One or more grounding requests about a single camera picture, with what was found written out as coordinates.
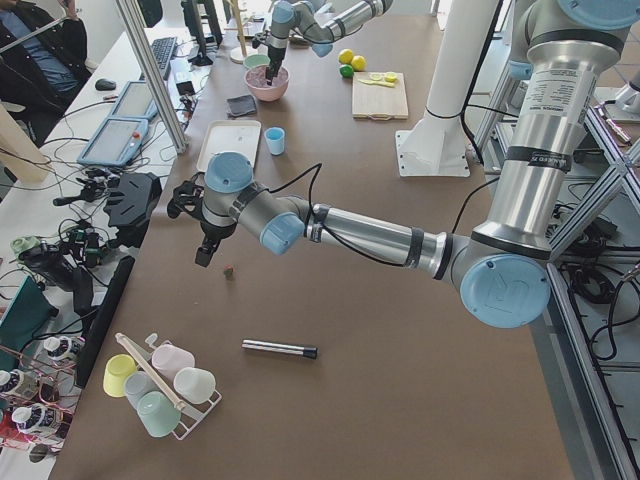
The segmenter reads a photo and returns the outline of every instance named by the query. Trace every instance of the computer mouse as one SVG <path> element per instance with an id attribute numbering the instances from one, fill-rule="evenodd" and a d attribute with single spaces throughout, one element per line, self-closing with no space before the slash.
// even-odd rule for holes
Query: computer mouse
<path id="1" fill-rule="evenodd" d="M 107 90 L 115 90 L 116 89 L 116 82 L 114 82 L 113 80 L 108 80 L 106 78 L 99 78 L 98 80 L 96 80 L 96 90 L 99 90 L 101 92 L 105 92 Z"/>

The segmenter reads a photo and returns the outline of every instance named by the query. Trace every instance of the yellow cup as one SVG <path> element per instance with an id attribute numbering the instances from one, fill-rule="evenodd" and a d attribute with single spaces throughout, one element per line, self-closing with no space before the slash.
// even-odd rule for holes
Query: yellow cup
<path id="1" fill-rule="evenodd" d="M 124 382 L 136 371 L 136 362 L 130 355 L 121 354 L 111 357 L 104 370 L 102 388 L 107 395 L 124 397 Z"/>

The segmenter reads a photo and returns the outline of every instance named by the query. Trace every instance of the black jacket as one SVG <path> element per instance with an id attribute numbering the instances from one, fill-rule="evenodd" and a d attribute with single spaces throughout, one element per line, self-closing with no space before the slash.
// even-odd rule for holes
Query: black jacket
<path id="1" fill-rule="evenodd" d="M 33 3 L 19 1 L 13 12 L 31 30 L 53 21 L 47 12 Z M 65 20 L 61 25 L 38 35 L 38 40 L 74 77 L 84 84 L 91 73 L 84 66 L 87 58 L 87 32 L 82 21 Z M 16 38 L 0 23 L 0 47 Z M 0 60 L 0 100 L 24 105 L 28 110 L 63 114 L 69 106 L 49 85 L 29 52 L 17 45 L 2 54 Z"/>

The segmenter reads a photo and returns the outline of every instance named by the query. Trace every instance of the white bottle cap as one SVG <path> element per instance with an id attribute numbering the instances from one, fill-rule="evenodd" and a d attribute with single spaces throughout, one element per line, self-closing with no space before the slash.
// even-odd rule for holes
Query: white bottle cap
<path id="1" fill-rule="evenodd" d="M 14 423 L 25 423 L 29 418 L 31 418 L 31 409 L 29 407 L 16 408 L 11 415 L 11 420 Z"/>
<path id="2" fill-rule="evenodd" d="M 6 370 L 0 370 L 0 385 L 5 385 L 11 380 L 11 374 Z"/>
<path id="3" fill-rule="evenodd" d="M 60 339 L 49 337 L 44 341 L 44 349 L 48 352 L 55 352 L 60 347 Z"/>

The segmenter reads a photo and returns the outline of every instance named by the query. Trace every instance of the white tray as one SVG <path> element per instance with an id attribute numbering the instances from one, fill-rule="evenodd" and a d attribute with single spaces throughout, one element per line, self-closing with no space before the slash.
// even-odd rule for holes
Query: white tray
<path id="1" fill-rule="evenodd" d="M 198 156 L 197 169 L 206 172 L 209 161 L 216 153 L 239 152 L 251 162 L 256 163 L 260 129 L 256 120 L 218 120 L 211 122 Z"/>

